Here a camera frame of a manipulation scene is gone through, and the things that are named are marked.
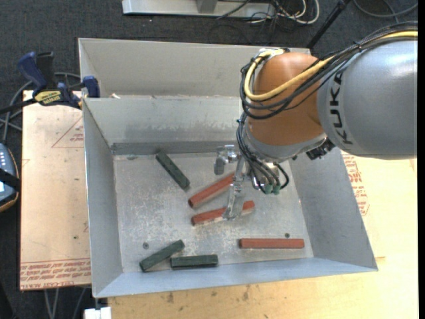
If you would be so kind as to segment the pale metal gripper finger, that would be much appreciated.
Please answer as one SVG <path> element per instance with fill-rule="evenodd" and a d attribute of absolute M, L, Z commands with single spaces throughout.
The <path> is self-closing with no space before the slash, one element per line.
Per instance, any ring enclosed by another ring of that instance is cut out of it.
<path fill-rule="evenodd" d="M 244 203 L 244 187 L 243 183 L 237 181 L 234 183 L 234 203 L 232 208 L 232 217 L 237 218 L 242 213 Z"/>
<path fill-rule="evenodd" d="M 239 184 L 236 181 L 233 181 L 229 187 L 227 206 L 224 210 L 224 213 L 222 214 L 224 219 L 235 219 L 238 216 L 239 210 L 238 206 L 236 205 L 238 195 Z"/>

